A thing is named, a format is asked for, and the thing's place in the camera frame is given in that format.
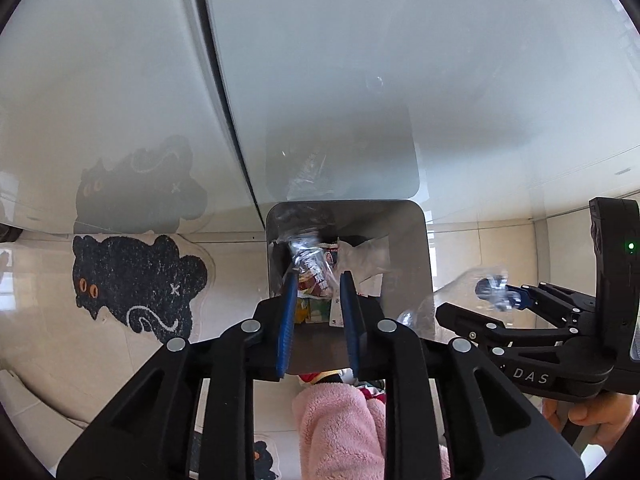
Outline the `person's right hand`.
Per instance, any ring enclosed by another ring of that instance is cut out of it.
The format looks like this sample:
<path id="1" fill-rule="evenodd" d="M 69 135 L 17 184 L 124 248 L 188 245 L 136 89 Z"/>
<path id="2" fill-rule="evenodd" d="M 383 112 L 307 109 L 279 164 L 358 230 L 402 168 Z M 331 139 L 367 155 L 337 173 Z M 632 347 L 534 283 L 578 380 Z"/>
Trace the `person's right hand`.
<path id="1" fill-rule="evenodd" d="M 601 392 L 588 401 L 575 404 L 567 418 L 577 426 L 598 426 L 590 443 L 599 445 L 608 454 L 625 432 L 638 410 L 636 396 L 616 392 Z"/>

